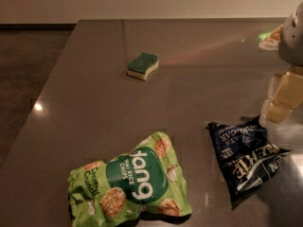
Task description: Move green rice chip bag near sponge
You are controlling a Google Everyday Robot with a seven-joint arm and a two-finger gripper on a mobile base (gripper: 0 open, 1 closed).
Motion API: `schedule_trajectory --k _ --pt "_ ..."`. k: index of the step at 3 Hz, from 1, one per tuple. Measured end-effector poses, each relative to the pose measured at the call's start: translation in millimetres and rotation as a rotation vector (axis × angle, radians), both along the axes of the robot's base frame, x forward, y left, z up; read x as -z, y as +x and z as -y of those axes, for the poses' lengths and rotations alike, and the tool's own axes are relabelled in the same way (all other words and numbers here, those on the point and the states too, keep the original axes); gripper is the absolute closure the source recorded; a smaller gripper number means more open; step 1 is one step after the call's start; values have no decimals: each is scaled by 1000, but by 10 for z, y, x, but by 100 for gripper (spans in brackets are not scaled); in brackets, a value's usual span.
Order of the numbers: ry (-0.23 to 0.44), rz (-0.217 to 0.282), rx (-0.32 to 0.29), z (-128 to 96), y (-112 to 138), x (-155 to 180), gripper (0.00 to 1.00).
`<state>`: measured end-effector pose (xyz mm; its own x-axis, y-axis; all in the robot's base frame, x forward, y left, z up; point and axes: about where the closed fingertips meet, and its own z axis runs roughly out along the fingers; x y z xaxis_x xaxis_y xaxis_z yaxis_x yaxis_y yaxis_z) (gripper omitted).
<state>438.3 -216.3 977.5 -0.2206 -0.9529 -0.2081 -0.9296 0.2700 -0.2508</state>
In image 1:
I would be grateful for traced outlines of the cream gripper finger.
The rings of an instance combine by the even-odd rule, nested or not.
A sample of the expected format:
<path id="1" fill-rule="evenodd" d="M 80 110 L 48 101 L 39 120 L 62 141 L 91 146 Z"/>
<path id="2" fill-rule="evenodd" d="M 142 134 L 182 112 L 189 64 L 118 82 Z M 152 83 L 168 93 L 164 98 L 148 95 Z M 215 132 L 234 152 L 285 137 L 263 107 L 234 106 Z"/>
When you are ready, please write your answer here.
<path id="1" fill-rule="evenodd" d="M 303 102 L 303 68 L 293 67 L 281 75 L 265 117 L 275 123 L 286 119 Z"/>
<path id="2" fill-rule="evenodd" d="M 267 90 L 267 95 L 266 99 L 264 100 L 261 110 L 260 110 L 260 117 L 259 117 L 259 123 L 260 124 L 271 124 L 271 121 L 269 121 L 265 115 L 267 110 L 269 109 L 270 102 L 273 99 L 276 89 L 280 83 L 281 80 L 281 75 L 275 74 L 271 77 L 271 80 L 269 82 L 268 90 Z"/>

